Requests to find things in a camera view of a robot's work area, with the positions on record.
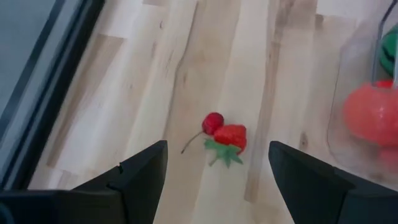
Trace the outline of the green striped toy watermelon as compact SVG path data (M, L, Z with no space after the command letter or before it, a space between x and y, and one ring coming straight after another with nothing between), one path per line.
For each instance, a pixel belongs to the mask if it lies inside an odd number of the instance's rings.
M381 64L381 67L390 77L394 76L397 41L398 24L395 25L381 39L381 53L379 55L379 62Z

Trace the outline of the black aluminium frame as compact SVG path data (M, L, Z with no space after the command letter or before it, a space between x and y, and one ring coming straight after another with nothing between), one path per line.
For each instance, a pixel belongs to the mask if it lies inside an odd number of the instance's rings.
M26 189L105 0L0 0L0 191Z

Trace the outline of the red toy cherry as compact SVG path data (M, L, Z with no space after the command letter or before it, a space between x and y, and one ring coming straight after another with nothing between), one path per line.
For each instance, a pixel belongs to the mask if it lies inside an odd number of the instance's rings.
M215 131L220 129L220 127L222 127L223 125L224 125L224 117L222 114L218 112L211 112L207 114L201 123L201 131L196 133L187 141L187 143L184 145L180 153L183 154L186 151L189 144L199 135L206 134L208 136L212 136L214 135Z

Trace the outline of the red toy strawberry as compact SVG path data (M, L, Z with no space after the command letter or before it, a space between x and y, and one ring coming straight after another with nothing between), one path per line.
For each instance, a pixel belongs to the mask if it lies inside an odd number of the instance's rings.
M215 152L214 159L209 163L212 166L216 161L223 161L227 168L231 162L243 164L239 155L247 145L246 127L242 124L228 124L217 129L212 139L206 139L205 149Z

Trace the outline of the clear plastic tupperware container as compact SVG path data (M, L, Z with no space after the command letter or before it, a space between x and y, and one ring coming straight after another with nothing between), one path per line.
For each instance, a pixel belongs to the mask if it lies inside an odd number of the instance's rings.
M376 8L358 26L342 46L333 104L327 129L327 143L336 162L350 172L398 191L398 172L376 164L376 143L350 132L343 120L343 104L350 93L364 85L392 80L398 88L398 41L394 76L381 67L381 39L398 24L398 0L375 0Z

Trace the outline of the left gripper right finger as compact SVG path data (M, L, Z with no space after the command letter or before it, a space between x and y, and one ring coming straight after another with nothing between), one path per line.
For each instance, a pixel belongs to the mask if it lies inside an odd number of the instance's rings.
M269 144L274 179L295 224L398 224L398 192L279 141Z

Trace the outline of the orange-red toy tomato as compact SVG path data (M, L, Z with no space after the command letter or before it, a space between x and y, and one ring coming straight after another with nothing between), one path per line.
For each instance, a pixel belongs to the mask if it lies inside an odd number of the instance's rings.
M343 120L355 136L380 146L398 146L398 88L392 80L365 83L343 104Z

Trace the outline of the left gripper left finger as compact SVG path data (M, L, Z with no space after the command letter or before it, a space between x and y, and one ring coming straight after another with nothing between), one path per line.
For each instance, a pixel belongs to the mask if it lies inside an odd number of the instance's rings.
M157 141L71 190L3 191L0 224L153 224L167 153Z

